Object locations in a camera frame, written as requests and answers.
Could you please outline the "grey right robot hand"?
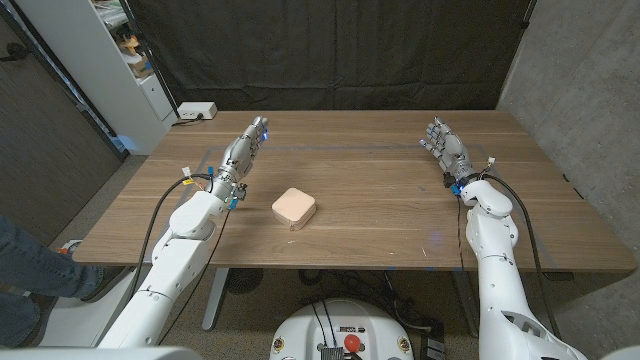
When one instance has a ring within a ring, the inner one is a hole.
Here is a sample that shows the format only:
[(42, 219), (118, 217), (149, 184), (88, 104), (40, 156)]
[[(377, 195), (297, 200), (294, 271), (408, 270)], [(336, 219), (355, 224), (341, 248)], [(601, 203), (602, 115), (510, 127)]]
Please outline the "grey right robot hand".
[(472, 166), (467, 148), (440, 117), (435, 117), (428, 125), (426, 135), (420, 144), (438, 161), (445, 188), (458, 194), (477, 179), (478, 172)]

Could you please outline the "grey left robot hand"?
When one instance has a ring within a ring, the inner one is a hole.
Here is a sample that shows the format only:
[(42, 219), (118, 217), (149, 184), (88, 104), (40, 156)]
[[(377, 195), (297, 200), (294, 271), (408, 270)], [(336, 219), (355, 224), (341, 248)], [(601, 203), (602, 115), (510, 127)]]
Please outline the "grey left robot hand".
[(233, 185), (250, 172), (261, 144), (267, 139), (268, 119), (257, 116), (245, 132), (225, 149), (218, 172), (211, 180), (210, 192), (222, 201), (232, 194)]

